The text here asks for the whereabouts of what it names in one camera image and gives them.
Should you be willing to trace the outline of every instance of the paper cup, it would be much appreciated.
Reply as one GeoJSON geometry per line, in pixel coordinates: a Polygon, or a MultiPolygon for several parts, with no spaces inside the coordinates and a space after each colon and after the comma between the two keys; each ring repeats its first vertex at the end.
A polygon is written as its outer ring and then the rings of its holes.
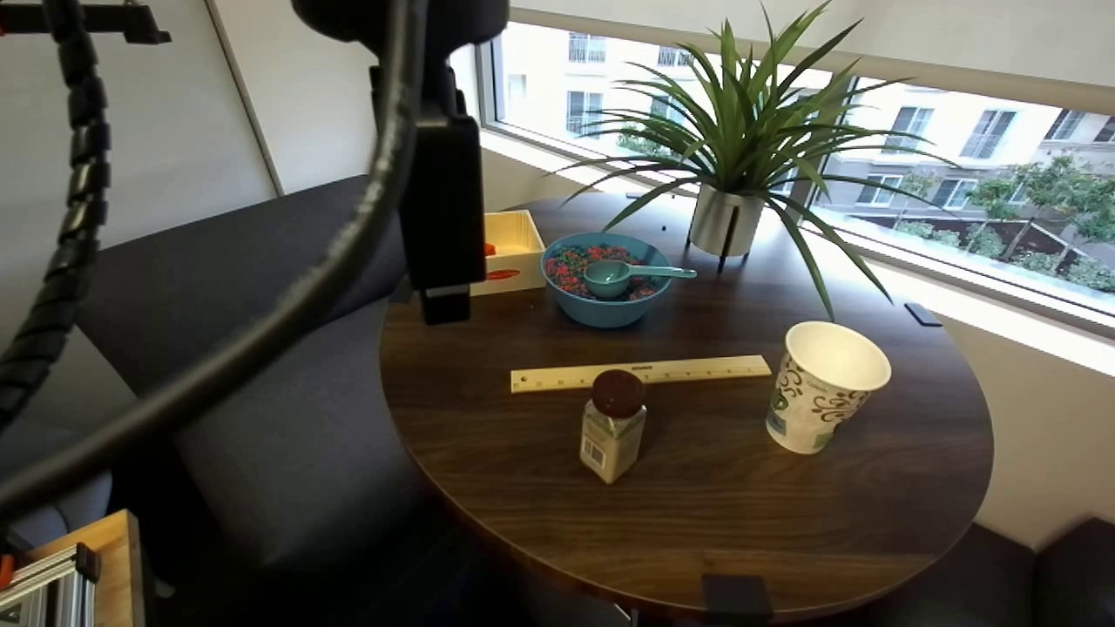
{"type": "Polygon", "coordinates": [[[889,380],[893,361],[863,336],[831,321],[795,325],[774,380],[766,433],[791,454],[822,454],[838,425],[889,380]]]}

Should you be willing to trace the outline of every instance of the spiky green plant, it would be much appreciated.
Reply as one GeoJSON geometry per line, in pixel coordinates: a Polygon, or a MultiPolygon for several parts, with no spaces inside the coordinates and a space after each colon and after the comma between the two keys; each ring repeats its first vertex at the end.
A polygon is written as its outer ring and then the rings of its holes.
{"type": "Polygon", "coordinates": [[[623,224],[660,195],[680,193],[684,184],[712,184],[732,195],[757,195],[784,224],[831,319],[838,319],[832,301],[800,227],[811,227],[827,240],[832,240],[875,283],[875,291],[889,296],[879,274],[862,260],[862,255],[811,206],[804,206],[800,195],[784,193],[795,184],[810,184],[811,198],[827,198],[831,184],[842,182],[915,198],[905,190],[893,190],[872,178],[831,176],[822,172],[822,163],[832,152],[881,149],[886,140],[904,140],[893,143],[889,152],[932,157],[919,149],[919,137],[847,122],[855,98],[889,89],[886,79],[857,83],[855,63],[838,71],[832,79],[819,91],[795,89],[800,74],[814,71],[857,27],[857,21],[800,55],[791,71],[781,71],[791,63],[791,51],[822,11],[827,4],[798,13],[784,32],[774,32],[770,13],[764,11],[770,46],[761,55],[752,50],[740,50],[728,21],[721,26],[721,32],[716,32],[716,51],[721,61],[709,55],[698,46],[684,46],[687,71],[698,77],[700,98],[692,98],[675,77],[638,63],[646,77],[620,79],[620,91],[667,103],[667,108],[674,108],[675,114],[633,108],[604,111],[594,132],[623,137],[633,148],[648,149],[579,159],[576,168],[605,168],[605,176],[589,182],[576,195],[610,178],[668,176],[662,184],[631,198],[631,206],[623,206],[605,224],[605,231],[623,224]]]}

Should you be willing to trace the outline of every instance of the black cable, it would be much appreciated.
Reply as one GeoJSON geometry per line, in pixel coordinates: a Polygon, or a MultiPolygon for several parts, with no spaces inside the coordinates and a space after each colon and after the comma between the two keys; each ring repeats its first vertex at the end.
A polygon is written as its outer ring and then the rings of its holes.
{"type": "Polygon", "coordinates": [[[340,227],[325,258],[296,286],[288,286],[272,315],[234,338],[221,355],[210,355],[188,373],[176,378],[169,388],[144,396],[129,415],[109,423],[88,438],[8,476],[0,483],[0,524],[106,471],[135,442],[199,418],[274,355],[284,355],[364,271],[368,251],[378,251],[386,237],[394,206],[400,204],[410,172],[425,51],[425,0],[389,4],[386,26],[389,42],[380,55],[385,91],[378,98],[378,114],[385,127],[378,137],[368,184],[356,206],[356,215],[340,227]]]}
{"type": "Polygon", "coordinates": [[[41,291],[0,355],[0,433],[36,396],[68,349],[68,336],[72,332],[78,306],[88,291],[88,267],[100,247],[97,227],[109,209],[109,98],[97,77],[95,42],[83,32],[78,0],[44,0],[41,11],[61,46],[62,79],[69,89],[69,193],[41,291]]]}

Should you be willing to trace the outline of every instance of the brown box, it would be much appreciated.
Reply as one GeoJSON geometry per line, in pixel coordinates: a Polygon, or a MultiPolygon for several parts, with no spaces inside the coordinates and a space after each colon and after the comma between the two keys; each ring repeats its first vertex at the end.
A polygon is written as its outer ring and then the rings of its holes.
{"type": "Polygon", "coordinates": [[[472,296],[540,291],[543,237],[526,209],[486,213],[489,278],[472,286],[472,296]]]}

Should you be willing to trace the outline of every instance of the ruler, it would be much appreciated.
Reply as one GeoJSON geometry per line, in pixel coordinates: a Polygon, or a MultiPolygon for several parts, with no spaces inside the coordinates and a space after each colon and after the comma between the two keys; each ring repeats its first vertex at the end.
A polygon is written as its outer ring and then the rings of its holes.
{"type": "Polygon", "coordinates": [[[687,385],[687,380],[746,380],[770,378],[764,355],[716,355],[716,360],[667,360],[667,361],[594,361],[554,368],[511,368],[511,393],[540,389],[589,389],[604,368],[628,368],[640,385],[687,385]]]}

